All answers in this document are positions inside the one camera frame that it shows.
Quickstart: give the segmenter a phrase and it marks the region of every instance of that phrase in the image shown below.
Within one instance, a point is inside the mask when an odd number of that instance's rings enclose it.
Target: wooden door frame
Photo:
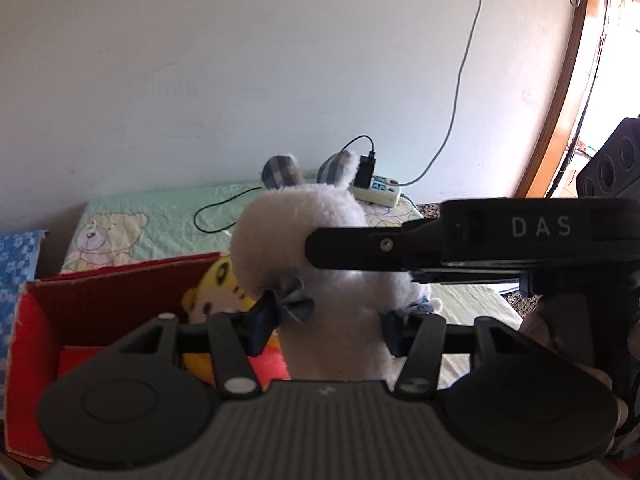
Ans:
[[[590,81],[593,58],[600,43],[604,0],[580,0],[574,11],[564,61],[538,141],[514,196],[545,195],[569,144]]]

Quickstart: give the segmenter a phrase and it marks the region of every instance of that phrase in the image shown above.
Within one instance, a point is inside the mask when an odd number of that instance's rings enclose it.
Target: white power strip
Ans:
[[[351,186],[349,191],[358,200],[386,207],[396,207],[401,193],[401,189],[395,180],[377,175],[372,177],[369,187]]]

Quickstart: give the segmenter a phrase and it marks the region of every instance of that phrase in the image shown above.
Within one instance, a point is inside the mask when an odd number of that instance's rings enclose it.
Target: white cable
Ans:
[[[447,141],[449,140],[451,131],[453,130],[453,123],[456,120],[456,111],[458,110],[458,95],[460,94],[460,81],[462,79],[462,71],[465,68],[466,58],[469,55],[469,49],[471,48],[471,40],[474,38],[474,32],[476,31],[476,23],[478,23],[478,17],[480,16],[480,9],[482,9],[482,0],[478,0],[478,10],[476,10],[476,15],[474,16],[474,22],[471,25],[471,32],[469,33],[469,39],[466,41],[465,55],[462,57],[462,63],[460,63],[460,69],[458,70],[458,81],[456,82],[456,93],[453,98],[453,111],[451,113],[451,122],[449,123],[449,129],[447,130],[447,135],[444,137],[444,140],[442,141],[442,144],[440,145],[438,151],[436,152],[435,155],[433,155],[433,158],[427,164],[427,167],[424,168],[424,171],[420,174],[420,176],[418,178],[414,178],[409,182],[405,182],[404,184],[398,184],[399,187],[411,186],[412,184],[415,184],[416,182],[418,182],[422,177],[424,177],[427,174],[427,171],[431,169],[436,159],[440,156],[440,154],[442,153],[442,150],[444,150],[444,147],[447,145]]]

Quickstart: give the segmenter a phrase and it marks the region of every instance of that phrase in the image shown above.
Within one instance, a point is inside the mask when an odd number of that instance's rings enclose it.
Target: small white plush toy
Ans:
[[[262,173],[268,191],[238,219],[231,259],[251,297],[271,289],[283,300],[280,345],[292,379],[393,386],[401,362],[386,348],[379,314],[421,301],[437,311],[442,302],[428,301],[430,287],[406,272],[321,270],[305,257],[316,228],[366,226],[347,189],[356,165],[353,153],[337,153],[321,166],[318,184],[306,184],[292,156],[270,159]]]

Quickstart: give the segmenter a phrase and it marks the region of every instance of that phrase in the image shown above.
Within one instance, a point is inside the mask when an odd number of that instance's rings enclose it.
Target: round black disc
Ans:
[[[38,422],[56,458],[129,468],[167,459],[193,442],[210,420],[213,395],[152,354],[115,353],[47,390]]]
[[[602,457],[618,421],[606,387],[572,364],[539,355],[483,364],[444,393],[444,407],[462,442],[515,466]]]

